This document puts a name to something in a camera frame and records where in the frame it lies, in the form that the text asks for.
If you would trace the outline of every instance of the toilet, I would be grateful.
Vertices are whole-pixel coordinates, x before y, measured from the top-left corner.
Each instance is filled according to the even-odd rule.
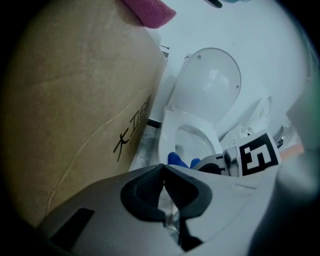
[[[226,115],[241,89],[236,61],[218,48],[186,57],[164,111],[158,160],[168,164],[176,152],[187,165],[192,159],[221,154],[215,125]]]

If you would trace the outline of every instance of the white wall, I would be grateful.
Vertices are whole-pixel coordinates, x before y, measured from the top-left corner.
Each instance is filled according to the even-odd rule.
[[[238,99],[217,125],[218,135],[234,127],[265,95],[273,98],[269,130],[275,134],[303,91],[309,72],[308,53],[291,18],[274,0],[223,2],[221,9],[204,0],[163,1],[177,15],[157,30],[161,45],[170,50],[150,118],[162,122],[184,57],[201,48],[215,47],[234,57],[242,76]]]

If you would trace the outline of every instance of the toilet lid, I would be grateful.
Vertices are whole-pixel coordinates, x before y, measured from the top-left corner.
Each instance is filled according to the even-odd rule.
[[[234,104],[240,89],[236,61],[221,49],[204,48],[183,66],[168,105],[215,125]]]

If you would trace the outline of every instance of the brown cardboard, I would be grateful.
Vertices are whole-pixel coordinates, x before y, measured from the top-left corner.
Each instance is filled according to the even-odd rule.
[[[129,170],[165,64],[120,0],[56,0],[31,21],[1,92],[3,174],[23,219],[37,226]]]

